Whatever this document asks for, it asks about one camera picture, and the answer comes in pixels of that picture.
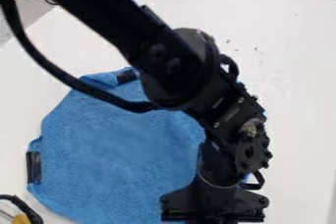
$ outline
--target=blue towel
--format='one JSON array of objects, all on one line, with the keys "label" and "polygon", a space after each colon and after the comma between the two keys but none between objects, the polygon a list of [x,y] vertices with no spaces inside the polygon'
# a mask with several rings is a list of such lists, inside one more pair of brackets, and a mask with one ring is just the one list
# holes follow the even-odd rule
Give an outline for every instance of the blue towel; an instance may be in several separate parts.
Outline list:
[{"label": "blue towel", "polygon": [[[132,101],[147,100],[140,81],[116,73],[82,80]],[[80,223],[160,223],[160,196],[190,183],[199,124],[182,112],[134,114],[72,90],[42,122],[29,150],[41,155],[42,179],[29,191]]]}]

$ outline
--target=floor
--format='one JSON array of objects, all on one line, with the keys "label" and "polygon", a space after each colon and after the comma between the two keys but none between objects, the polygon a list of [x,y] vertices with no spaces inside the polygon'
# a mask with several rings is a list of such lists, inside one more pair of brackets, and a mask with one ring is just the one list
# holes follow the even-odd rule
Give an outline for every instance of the floor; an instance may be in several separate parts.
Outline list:
[{"label": "floor", "polygon": [[[21,15],[21,19],[25,28],[35,23],[40,17],[51,11],[54,6],[46,3],[44,0],[16,0]],[[0,45],[4,44],[12,37],[12,33],[8,28],[4,19],[2,10],[0,9]]]}]

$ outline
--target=screw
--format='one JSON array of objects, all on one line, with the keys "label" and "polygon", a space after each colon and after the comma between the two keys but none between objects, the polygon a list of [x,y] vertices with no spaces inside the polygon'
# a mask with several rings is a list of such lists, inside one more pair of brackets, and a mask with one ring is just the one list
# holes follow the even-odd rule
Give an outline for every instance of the screw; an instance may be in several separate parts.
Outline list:
[{"label": "screw", "polygon": [[263,143],[262,143],[262,147],[264,148],[268,148],[269,146],[269,141],[268,140],[265,140]]},{"label": "screw", "polygon": [[163,44],[155,44],[149,49],[148,53],[153,62],[159,62],[166,55],[166,47]]},{"label": "screw", "polygon": [[166,205],[168,203],[168,198],[166,196],[163,196],[161,199],[160,199],[160,202],[163,204],[163,205]]},{"label": "screw", "polygon": [[261,204],[266,204],[267,203],[267,199],[263,196],[263,197],[260,198],[259,202]]},{"label": "screw", "polygon": [[269,167],[269,164],[267,162],[262,162],[262,167],[267,169]]},{"label": "screw", "polygon": [[265,152],[265,156],[266,156],[266,158],[272,158],[273,157],[273,154],[270,152],[270,151],[266,151]]},{"label": "screw", "polygon": [[243,162],[241,166],[244,170],[247,170],[249,168],[249,165],[246,162]]},{"label": "screw", "polygon": [[181,60],[179,58],[173,58],[166,65],[166,72],[169,75],[174,75],[179,72],[181,68]]},{"label": "screw", "polygon": [[219,122],[216,122],[214,125],[213,125],[213,128],[218,128],[220,126],[220,123]]}]

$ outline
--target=microfiber towel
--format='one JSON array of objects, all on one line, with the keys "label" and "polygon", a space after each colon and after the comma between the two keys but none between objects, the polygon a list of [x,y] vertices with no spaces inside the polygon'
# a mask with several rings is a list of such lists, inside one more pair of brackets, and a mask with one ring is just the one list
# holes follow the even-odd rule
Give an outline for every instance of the microfiber towel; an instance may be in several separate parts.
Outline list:
[{"label": "microfiber towel", "polygon": [[[128,100],[147,100],[139,80],[118,84],[118,73],[82,80]],[[28,147],[40,153],[41,180],[28,189],[84,224],[160,223],[159,198],[192,181],[205,139],[183,112],[135,114],[74,90],[41,128]]]}]

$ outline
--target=yellow handle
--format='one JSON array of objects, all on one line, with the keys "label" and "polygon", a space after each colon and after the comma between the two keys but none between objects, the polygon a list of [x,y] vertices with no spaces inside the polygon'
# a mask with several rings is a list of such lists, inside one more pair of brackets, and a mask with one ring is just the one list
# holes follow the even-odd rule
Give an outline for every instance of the yellow handle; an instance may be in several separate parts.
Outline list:
[{"label": "yellow handle", "polygon": [[12,224],[31,224],[25,214],[18,214],[14,217]]}]

